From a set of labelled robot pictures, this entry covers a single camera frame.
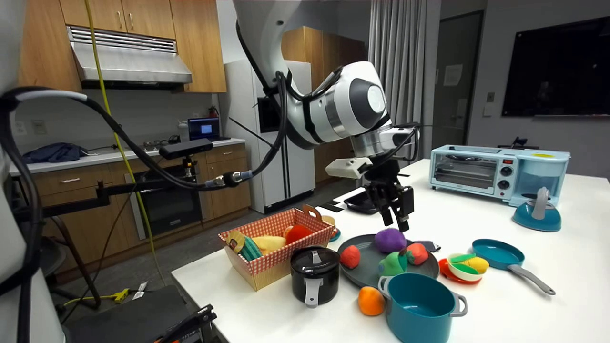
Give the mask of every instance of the black pot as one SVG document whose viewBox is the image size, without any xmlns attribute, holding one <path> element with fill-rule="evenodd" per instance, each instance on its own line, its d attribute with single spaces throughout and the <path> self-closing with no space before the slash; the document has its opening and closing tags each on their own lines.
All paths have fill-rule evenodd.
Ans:
<svg viewBox="0 0 610 343">
<path fill-rule="evenodd" d="M 340 290 L 340 254 L 323 246 L 292 254 L 292 294 L 307 307 L 328 304 Z"/>
</svg>

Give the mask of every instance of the range hood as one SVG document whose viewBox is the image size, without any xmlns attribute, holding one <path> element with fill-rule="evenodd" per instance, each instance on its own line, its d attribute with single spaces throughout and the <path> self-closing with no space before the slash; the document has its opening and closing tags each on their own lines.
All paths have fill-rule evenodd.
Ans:
<svg viewBox="0 0 610 343">
<path fill-rule="evenodd" d="M 81 79 L 100 81 L 92 48 L 92 31 L 67 27 Z M 189 67 L 180 60 L 176 41 L 96 31 L 104 81 L 136 84 L 187 84 Z"/>
</svg>

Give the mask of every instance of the toaster oven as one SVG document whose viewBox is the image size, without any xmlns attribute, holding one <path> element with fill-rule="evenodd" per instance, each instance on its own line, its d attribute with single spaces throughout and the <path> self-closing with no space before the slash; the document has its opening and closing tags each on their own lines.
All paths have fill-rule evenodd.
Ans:
<svg viewBox="0 0 610 343">
<path fill-rule="evenodd" d="M 546 187 L 550 203 L 557 204 L 569 161 L 571 153 L 561 151 L 445 145 L 431 153 L 429 185 L 496 199 L 510 206 L 536 199 Z"/>
</svg>

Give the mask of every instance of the white countertop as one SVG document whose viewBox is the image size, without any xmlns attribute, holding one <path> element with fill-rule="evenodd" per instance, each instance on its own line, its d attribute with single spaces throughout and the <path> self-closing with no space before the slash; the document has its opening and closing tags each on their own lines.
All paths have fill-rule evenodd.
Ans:
<svg viewBox="0 0 610 343">
<path fill-rule="evenodd" d="M 428 187 L 429 163 L 418 163 L 401 180 L 416 191 L 416 212 L 407 239 L 435 241 L 437 260 L 466 254 L 475 239 L 506 241 L 527 254 L 525 269 L 546 281 L 557 296 L 548 300 L 506 271 L 490 269 L 479 286 L 439 277 L 470 302 L 454 319 L 452 343 L 607 343 L 610 338 L 610 185 L 603 178 L 567 176 L 559 210 L 563 229 L 538 233 L 511 222 L 515 208 Z M 334 216 L 344 241 L 384 229 L 380 216 L 349 210 Z M 176 269 L 174 279 L 197 305 L 214 305 L 218 328 L 229 342 L 397 342 L 386 319 L 363 317 L 359 290 L 346 279 L 338 296 L 307 309 L 292 296 L 290 277 L 254 292 L 216 252 Z"/>
<path fill-rule="evenodd" d="M 245 140 L 226 140 L 226 142 L 214 142 L 214 147 L 227 147 L 227 145 L 241 145 Z M 149 157 L 159 157 L 159 151 L 147 151 Z M 126 159 L 134 161 L 138 159 L 134 151 L 126 151 Z M 115 149 L 109 151 L 92 151 L 88 157 L 83 157 L 81 161 L 73 163 L 60 163 L 60 164 L 29 164 L 31 174 L 46 174 L 46 172 L 58 172 L 58 170 L 71 170 L 71 168 L 86 168 L 86 166 L 98 166 L 98 164 L 113 164 L 121 163 L 121 153 Z M 10 176 L 18 176 L 16 166 L 10 166 Z"/>
</svg>

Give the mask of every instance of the woven basket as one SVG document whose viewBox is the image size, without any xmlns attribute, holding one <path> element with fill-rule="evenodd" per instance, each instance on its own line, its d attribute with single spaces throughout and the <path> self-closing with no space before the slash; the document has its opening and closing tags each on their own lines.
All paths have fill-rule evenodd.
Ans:
<svg viewBox="0 0 610 343">
<path fill-rule="evenodd" d="M 229 233 L 239 231 L 246 237 L 285 237 L 285 231 L 288 225 L 306 225 L 313 231 L 313 235 L 296 241 L 292 244 L 287 244 L 283 250 L 277 250 L 273 254 L 267 254 L 260 260 L 246 262 L 243 256 L 233 252 L 227 246 Z M 264 218 L 260 222 L 254 222 L 250 225 L 243 225 L 231 231 L 226 231 L 220 235 L 220 239 L 226 244 L 226 252 L 233 264 L 233 267 L 248 281 L 248 285 L 254 290 L 262 290 L 267 285 L 281 281 L 283 277 L 290 275 L 290 258 L 296 250 L 307 248 L 307 246 L 327 246 L 334 235 L 336 227 L 323 222 L 323 216 L 311 208 L 300 208 L 300 210 L 287 210 L 277 216 Z"/>
</svg>

